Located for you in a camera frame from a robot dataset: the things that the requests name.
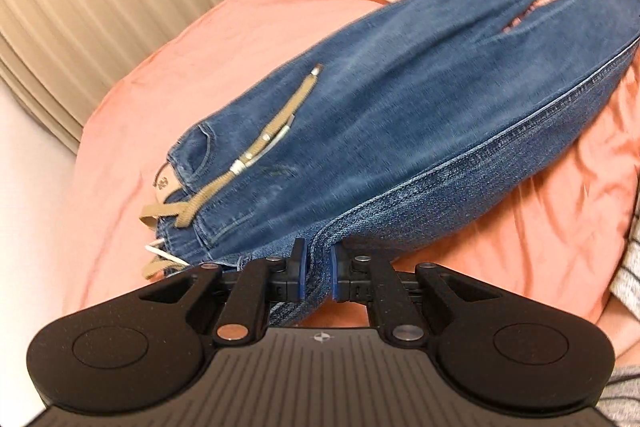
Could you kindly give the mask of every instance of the jeans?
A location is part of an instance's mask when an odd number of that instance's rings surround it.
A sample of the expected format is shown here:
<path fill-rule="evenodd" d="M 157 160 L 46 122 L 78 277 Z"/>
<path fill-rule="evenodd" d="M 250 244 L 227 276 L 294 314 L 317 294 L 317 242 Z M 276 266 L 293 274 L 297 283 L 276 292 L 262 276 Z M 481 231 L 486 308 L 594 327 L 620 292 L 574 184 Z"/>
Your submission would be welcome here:
<path fill-rule="evenodd" d="M 505 30 L 533 1 L 399 0 L 279 67 L 179 139 L 167 203 L 227 172 L 321 63 L 289 132 L 158 237 L 238 269 L 305 237 L 307 296 L 274 306 L 284 324 L 328 295 L 332 245 L 396 257 L 464 227 L 576 139 L 638 46 L 640 0 L 555 0 Z"/>

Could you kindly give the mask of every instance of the peach bed sheet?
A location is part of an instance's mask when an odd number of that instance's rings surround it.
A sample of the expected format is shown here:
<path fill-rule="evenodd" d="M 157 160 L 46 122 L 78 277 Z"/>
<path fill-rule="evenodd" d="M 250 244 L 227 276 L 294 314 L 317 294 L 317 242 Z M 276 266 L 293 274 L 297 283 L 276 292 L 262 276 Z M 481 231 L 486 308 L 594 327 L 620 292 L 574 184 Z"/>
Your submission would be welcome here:
<path fill-rule="evenodd" d="M 154 199 L 153 178 L 183 131 L 329 33 L 392 1 L 226 0 L 117 83 L 85 126 L 62 216 L 61 262 L 74 275 L 65 312 L 145 283 L 143 245 L 153 233 L 137 216 Z M 435 261 L 596 321 L 636 192 L 639 75 L 636 59 L 601 115 L 553 166 L 396 267 Z M 308 320 L 364 322 L 357 305 L 334 303 Z"/>

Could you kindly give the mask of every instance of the tan leather label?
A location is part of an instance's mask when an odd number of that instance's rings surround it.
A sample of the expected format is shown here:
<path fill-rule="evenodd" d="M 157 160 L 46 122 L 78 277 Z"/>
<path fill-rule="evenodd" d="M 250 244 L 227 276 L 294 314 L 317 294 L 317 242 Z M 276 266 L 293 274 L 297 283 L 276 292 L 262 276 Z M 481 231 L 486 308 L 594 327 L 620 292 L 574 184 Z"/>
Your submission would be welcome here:
<path fill-rule="evenodd" d="M 167 163 L 167 165 L 162 167 L 160 172 L 158 172 L 154 187 L 156 188 L 156 200 L 158 200 L 158 203 L 164 203 L 166 198 L 176 190 L 182 188 L 171 164 Z"/>

